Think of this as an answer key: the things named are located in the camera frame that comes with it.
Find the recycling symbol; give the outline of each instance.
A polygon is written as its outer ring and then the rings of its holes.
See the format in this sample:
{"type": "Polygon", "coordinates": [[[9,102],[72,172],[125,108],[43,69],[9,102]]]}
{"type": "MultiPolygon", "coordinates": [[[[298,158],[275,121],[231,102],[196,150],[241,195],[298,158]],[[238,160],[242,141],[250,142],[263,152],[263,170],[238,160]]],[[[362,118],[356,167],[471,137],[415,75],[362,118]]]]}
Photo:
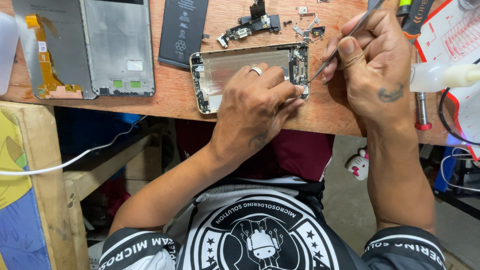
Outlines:
{"type": "Polygon", "coordinates": [[[177,49],[179,49],[180,51],[183,51],[183,50],[185,49],[185,41],[179,40],[179,41],[177,41],[177,43],[175,43],[175,46],[176,46],[177,49]]]}

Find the forearm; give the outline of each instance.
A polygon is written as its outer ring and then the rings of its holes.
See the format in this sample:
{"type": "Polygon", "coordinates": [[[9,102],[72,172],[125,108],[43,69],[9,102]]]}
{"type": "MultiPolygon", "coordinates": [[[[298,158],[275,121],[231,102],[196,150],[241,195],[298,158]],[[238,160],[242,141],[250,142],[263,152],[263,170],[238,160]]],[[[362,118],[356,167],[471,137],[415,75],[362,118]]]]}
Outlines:
{"type": "Polygon", "coordinates": [[[208,144],[130,197],[117,212],[110,234],[123,227],[161,229],[191,198],[233,169],[208,144]]]}
{"type": "Polygon", "coordinates": [[[367,123],[368,192],[378,230],[408,225],[434,232],[434,201],[408,119],[384,128],[367,123]]]}

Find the white cable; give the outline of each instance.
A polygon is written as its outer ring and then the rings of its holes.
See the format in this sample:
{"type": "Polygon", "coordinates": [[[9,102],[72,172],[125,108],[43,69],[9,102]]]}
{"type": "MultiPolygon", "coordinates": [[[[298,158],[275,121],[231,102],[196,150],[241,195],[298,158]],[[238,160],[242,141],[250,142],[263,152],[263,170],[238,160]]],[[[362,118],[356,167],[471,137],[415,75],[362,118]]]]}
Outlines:
{"type": "Polygon", "coordinates": [[[129,133],[130,131],[132,131],[133,129],[133,126],[140,122],[143,118],[147,117],[147,115],[145,115],[144,117],[140,118],[139,120],[135,121],[132,123],[132,126],[130,127],[130,130],[126,131],[126,132],[122,132],[122,133],[118,133],[114,138],[113,140],[109,143],[109,144],[106,144],[106,145],[102,145],[102,146],[97,146],[97,147],[94,147],[94,148],[91,148],[91,149],[88,149],[87,151],[83,152],[82,154],[78,155],[77,157],[71,159],[70,161],[67,161],[66,163],[62,164],[62,165],[58,165],[58,166],[55,166],[55,167],[52,167],[52,168],[48,168],[48,169],[42,169],[42,170],[36,170],[36,171],[29,171],[29,172],[2,172],[0,171],[0,175],[32,175],[32,174],[39,174],[39,173],[44,173],[44,172],[51,172],[51,171],[54,171],[54,170],[58,170],[58,169],[61,169],[65,166],[68,166],[72,163],[74,163],[75,161],[79,160],[81,157],[83,157],[84,155],[88,154],[89,152],[91,151],[94,151],[94,150],[97,150],[97,149],[100,149],[100,148],[104,148],[104,147],[108,147],[108,146],[111,146],[115,140],[118,138],[118,136],[122,135],[122,134],[127,134],[129,133]]]}
{"type": "Polygon", "coordinates": [[[442,159],[442,162],[440,163],[440,172],[442,173],[442,178],[444,179],[445,183],[447,183],[448,185],[454,186],[454,187],[458,187],[458,188],[463,188],[463,189],[467,189],[467,190],[471,190],[471,191],[480,192],[480,189],[475,189],[475,188],[470,188],[470,187],[464,187],[464,186],[459,186],[459,185],[451,184],[451,183],[449,183],[449,182],[445,179],[445,175],[444,175],[444,161],[445,161],[447,158],[456,157],[456,156],[471,156],[471,154],[470,154],[470,151],[468,151],[467,149],[460,148],[460,147],[455,147],[455,148],[453,148],[452,154],[451,154],[450,156],[446,156],[446,157],[444,157],[444,159],[442,159]],[[463,151],[466,151],[468,154],[455,154],[455,155],[454,155],[453,152],[455,151],[455,149],[461,149],[461,150],[463,150],[463,151]]]}

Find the black wire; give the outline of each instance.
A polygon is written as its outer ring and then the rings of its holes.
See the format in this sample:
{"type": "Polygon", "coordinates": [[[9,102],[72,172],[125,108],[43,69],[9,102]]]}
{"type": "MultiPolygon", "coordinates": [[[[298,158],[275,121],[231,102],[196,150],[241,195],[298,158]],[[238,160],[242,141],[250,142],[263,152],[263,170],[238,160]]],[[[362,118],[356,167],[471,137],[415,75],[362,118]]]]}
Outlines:
{"type": "MultiPolygon", "coordinates": [[[[473,64],[478,64],[480,62],[480,58],[478,58],[475,62],[473,62],[473,64]]],[[[468,144],[471,144],[471,145],[480,145],[480,143],[475,143],[475,142],[472,142],[472,141],[469,141],[467,139],[464,139],[462,136],[458,135],[457,133],[455,133],[455,131],[453,131],[453,129],[448,125],[447,121],[445,121],[445,117],[444,117],[444,101],[445,101],[445,98],[448,94],[448,91],[450,91],[450,87],[447,87],[444,91],[444,93],[442,94],[442,97],[440,98],[440,102],[438,103],[438,117],[440,118],[440,121],[442,122],[442,124],[444,125],[445,129],[455,138],[463,141],[463,142],[466,142],[468,144]]]]}

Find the plastic bottle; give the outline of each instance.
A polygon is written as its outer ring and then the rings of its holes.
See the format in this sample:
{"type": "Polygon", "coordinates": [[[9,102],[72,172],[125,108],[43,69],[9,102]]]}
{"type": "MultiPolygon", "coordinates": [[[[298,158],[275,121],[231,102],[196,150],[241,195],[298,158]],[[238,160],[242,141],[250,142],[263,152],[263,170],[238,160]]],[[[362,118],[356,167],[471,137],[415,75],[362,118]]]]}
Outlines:
{"type": "Polygon", "coordinates": [[[17,43],[18,29],[15,19],[0,12],[0,95],[7,93],[17,43]]]}
{"type": "Polygon", "coordinates": [[[412,64],[411,92],[438,92],[450,87],[469,87],[480,80],[480,66],[426,62],[412,64]]]}

